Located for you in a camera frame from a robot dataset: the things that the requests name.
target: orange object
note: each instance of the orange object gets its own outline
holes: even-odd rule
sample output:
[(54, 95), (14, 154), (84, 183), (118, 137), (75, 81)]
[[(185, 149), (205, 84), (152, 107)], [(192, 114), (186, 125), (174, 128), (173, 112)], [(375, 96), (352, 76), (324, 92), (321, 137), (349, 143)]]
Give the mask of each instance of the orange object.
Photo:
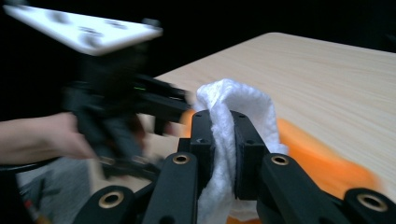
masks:
[[(192, 116), (186, 112), (181, 120), (185, 128), (180, 137), (191, 136)], [(379, 179), (368, 169), (343, 159), (332, 148), (285, 119), (277, 119), (280, 142), (322, 190), (343, 199), (348, 189), (367, 188), (381, 191)], [(227, 224), (259, 224), (259, 220), (239, 221), (229, 217)]]

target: table surface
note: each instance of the table surface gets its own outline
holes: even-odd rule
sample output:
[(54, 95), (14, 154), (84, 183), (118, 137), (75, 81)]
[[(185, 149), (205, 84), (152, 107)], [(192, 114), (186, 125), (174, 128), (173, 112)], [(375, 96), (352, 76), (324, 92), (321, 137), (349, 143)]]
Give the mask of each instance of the table surface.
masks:
[[(370, 169), (396, 202), (396, 54), (269, 33), (158, 77), (190, 91), (192, 102), (199, 87), (223, 78), (268, 94), (278, 118)], [(178, 138), (149, 134), (147, 142), (148, 152), (167, 155)], [(92, 191), (111, 181), (132, 189), (147, 184), (98, 175), (92, 181)]]

